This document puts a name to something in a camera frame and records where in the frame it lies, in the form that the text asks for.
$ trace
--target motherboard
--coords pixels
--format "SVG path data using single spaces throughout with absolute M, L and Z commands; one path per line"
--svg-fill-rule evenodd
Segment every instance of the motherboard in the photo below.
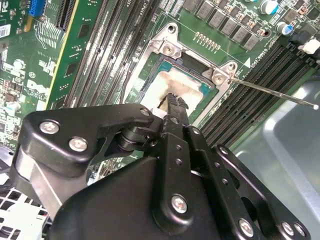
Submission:
M 0 4 L 0 142 L 12 150 L 33 111 L 152 109 L 167 93 L 210 146 L 229 147 L 281 104 L 229 78 L 291 94 L 320 67 L 320 0 Z

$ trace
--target white label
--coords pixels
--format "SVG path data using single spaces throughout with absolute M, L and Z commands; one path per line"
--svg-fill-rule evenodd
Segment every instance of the white label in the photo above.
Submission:
M 11 24 L 0 26 L 0 38 L 10 35 Z

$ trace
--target capacitor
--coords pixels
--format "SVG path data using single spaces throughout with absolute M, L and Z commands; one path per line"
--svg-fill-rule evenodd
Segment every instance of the capacitor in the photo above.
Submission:
M 286 24 L 284 21 L 281 21 L 276 25 L 276 31 L 284 36 L 291 35 L 293 30 L 294 28 L 291 25 Z
M 9 116 L 14 116 L 15 113 L 20 110 L 20 108 L 21 108 L 21 105 L 20 105 L 17 101 L 8 102 L 8 103 L 6 104 L 6 107 L 4 108 L 4 111 L 5 111 Z
M 262 14 L 272 15 L 277 12 L 279 3 L 275 0 L 265 0 L 260 5 L 260 12 Z

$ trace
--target electrolytic capacitor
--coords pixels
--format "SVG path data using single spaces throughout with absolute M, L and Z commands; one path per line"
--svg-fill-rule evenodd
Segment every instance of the electrolytic capacitor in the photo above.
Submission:
M 260 5 L 260 12 L 262 14 L 272 15 L 277 12 L 279 3 L 275 0 L 265 0 Z
M 276 31 L 284 36 L 291 35 L 293 30 L 294 28 L 291 25 L 286 24 L 284 21 L 281 21 L 276 25 Z

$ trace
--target blue connector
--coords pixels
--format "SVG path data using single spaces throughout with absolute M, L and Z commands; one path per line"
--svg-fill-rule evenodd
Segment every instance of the blue connector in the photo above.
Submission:
M 42 16 L 45 11 L 46 0 L 31 0 L 29 14 L 32 17 Z

